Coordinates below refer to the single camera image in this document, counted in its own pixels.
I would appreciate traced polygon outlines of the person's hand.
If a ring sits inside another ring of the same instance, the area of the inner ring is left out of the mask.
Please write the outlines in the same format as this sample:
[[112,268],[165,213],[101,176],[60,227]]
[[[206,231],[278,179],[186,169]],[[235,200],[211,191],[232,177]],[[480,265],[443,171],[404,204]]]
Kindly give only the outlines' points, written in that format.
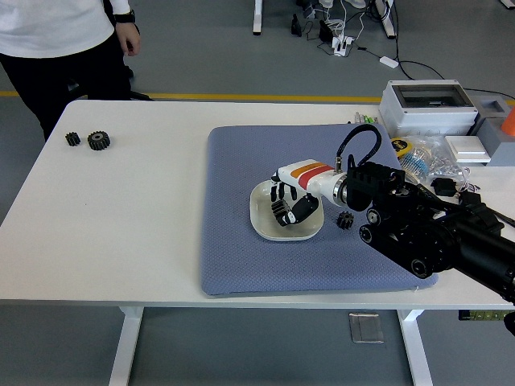
[[141,36],[134,23],[117,23],[115,31],[122,51],[127,56],[136,56],[141,49]]

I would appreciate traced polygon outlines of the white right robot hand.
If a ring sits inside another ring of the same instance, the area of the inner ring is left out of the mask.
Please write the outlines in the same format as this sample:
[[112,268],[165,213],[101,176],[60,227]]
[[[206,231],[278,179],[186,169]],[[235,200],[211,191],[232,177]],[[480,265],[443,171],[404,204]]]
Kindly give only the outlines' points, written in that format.
[[313,159],[280,167],[270,180],[271,210],[283,227],[306,220],[322,196],[336,206],[345,204],[345,174]]

